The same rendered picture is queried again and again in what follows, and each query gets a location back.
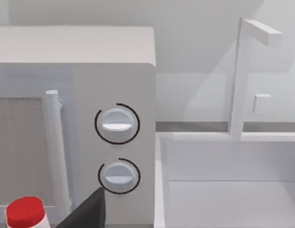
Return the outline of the red capped white bottle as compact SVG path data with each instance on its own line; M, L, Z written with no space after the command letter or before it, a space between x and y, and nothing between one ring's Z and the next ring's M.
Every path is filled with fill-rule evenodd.
M11 202L6 210L6 228L51 228L43 202L25 196Z

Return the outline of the tall white tap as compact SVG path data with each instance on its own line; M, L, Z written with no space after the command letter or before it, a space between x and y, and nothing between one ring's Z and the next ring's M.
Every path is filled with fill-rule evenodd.
M282 39L281 31L254 18L239 19L228 121L228 133L234 141L238 141L243 133L252 40L278 48L282 45Z

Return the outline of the white sink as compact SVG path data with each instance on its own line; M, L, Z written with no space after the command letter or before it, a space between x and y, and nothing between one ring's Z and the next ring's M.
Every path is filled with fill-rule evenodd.
M157 133L155 152L155 228L295 228L295 133Z

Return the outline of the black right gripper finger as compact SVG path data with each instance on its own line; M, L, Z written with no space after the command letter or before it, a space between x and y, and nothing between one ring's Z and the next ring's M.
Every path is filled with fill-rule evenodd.
M56 228L105 228L105 190L95 190Z

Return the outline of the pale microwave oven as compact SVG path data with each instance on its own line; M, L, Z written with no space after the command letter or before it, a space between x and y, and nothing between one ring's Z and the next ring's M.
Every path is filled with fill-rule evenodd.
M156 54L151 27L0 26L0 224L10 202L39 197L60 223L45 127L45 92L57 90L71 212L105 190L106 228L151 228L155 219ZM133 116L131 138L105 139L102 112ZM101 180L114 162L132 166L134 186Z

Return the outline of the white microwave knob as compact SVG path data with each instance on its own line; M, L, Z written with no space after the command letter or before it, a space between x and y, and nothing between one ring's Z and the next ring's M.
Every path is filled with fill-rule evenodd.
M134 186L136 174L129 164L114 162L103 169L101 180L110 191L125 192Z
M134 118L122 108L112 108L102 112L98 129L102 136L112 142L124 142L131 138Z

